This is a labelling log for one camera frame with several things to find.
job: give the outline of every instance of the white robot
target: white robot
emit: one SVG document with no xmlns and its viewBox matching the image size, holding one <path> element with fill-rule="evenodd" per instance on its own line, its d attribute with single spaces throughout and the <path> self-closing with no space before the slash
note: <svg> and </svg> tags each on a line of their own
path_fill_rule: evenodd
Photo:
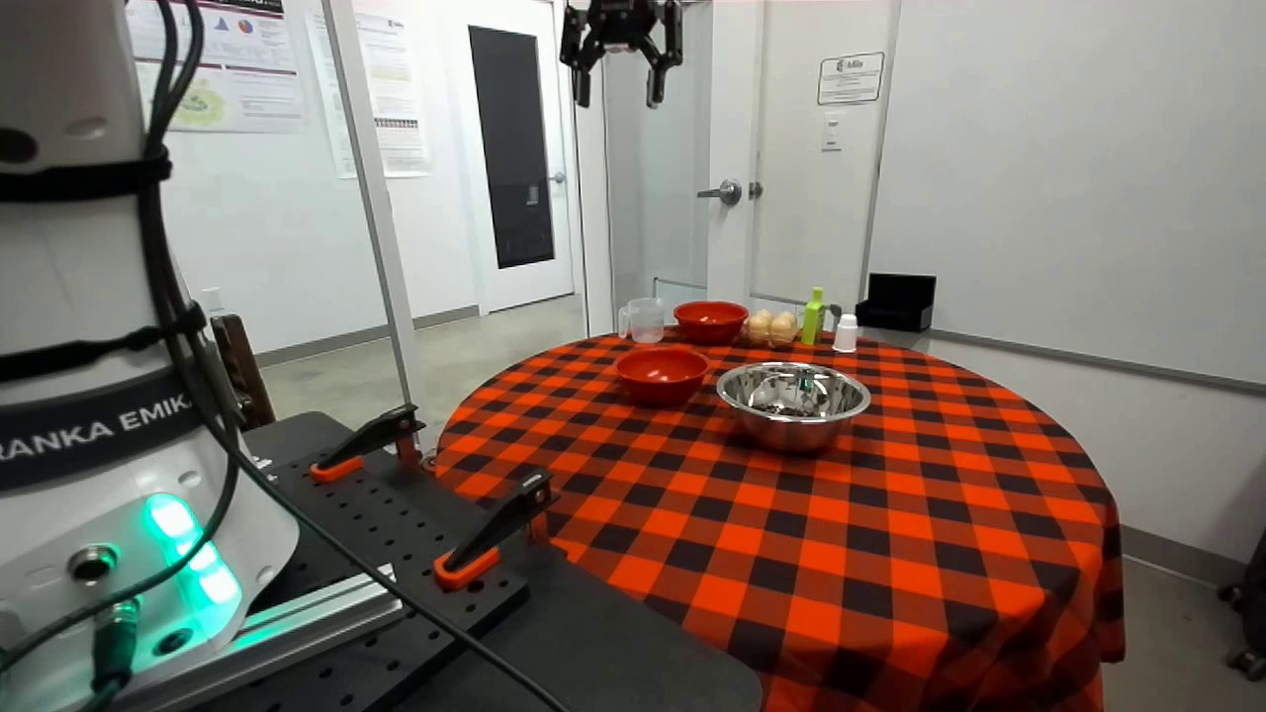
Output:
<svg viewBox="0 0 1266 712">
<path fill-rule="evenodd" d="M 206 429 L 198 316 L 154 271 L 154 146 L 122 0 L 0 0 L 0 707 L 198 668 L 297 549 L 233 429 Z"/>
</svg>

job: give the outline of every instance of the stainless steel bowl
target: stainless steel bowl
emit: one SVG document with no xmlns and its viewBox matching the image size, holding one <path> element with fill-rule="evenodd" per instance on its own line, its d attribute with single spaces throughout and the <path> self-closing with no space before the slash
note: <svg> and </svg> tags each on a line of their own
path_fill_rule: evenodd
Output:
<svg viewBox="0 0 1266 712">
<path fill-rule="evenodd" d="M 772 452 L 822 452 L 872 408 L 872 392 L 818 363 L 743 363 L 718 379 L 740 429 Z"/>
</svg>

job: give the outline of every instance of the door handle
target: door handle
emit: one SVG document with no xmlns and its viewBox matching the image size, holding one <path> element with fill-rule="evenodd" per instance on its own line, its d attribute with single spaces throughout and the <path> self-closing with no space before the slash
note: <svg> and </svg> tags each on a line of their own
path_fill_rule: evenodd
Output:
<svg viewBox="0 0 1266 712">
<path fill-rule="evenodd" d="M 718 192 L 700 192 L 698 198 L 718 198 L 721 206 L 740 206 L 743 185 L 740 184 L 721 184 Z"/>
</svg>

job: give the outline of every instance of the door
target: door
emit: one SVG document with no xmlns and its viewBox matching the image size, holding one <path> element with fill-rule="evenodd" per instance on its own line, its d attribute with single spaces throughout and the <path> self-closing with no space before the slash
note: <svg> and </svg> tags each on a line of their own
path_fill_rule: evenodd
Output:
<svg viewBox="0 0 1266 712">
<path fill-rule="evenodd" d="M 684 64 L 647 106 L 647 59 L 607 57 L 601 100 L 582 110 L 589 328 L 634 297 L 752 297 L 760 192 L 764 6 L 684 6 Z"/>
<path fill-rule="evenodd" d="M 477 206 L 479 312 L 573 292 L 573 202 L 561 152 L 554 10 L 457 6 L 465 154 Z"/>
</svg>

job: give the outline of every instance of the round table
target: round table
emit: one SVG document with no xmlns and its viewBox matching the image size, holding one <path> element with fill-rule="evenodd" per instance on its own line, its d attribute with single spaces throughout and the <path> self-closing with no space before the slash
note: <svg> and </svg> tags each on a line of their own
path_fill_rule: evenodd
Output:
<svg viewBox="0 0 1266 712">
<path fill-rule="evenodd" d="M 1099 707 L 1124 659 L 1116 502 L 1075 438 L 945 362 L 810 362 L 875 404 L 822 457 L 760 452 L 718 392 L 630 404 L 626 342 L 539 354 L 449 420 L 434 475 L 495 500 L 554 479 L 568 558 L 764 673 L 767 707 Z"/>
</svg>

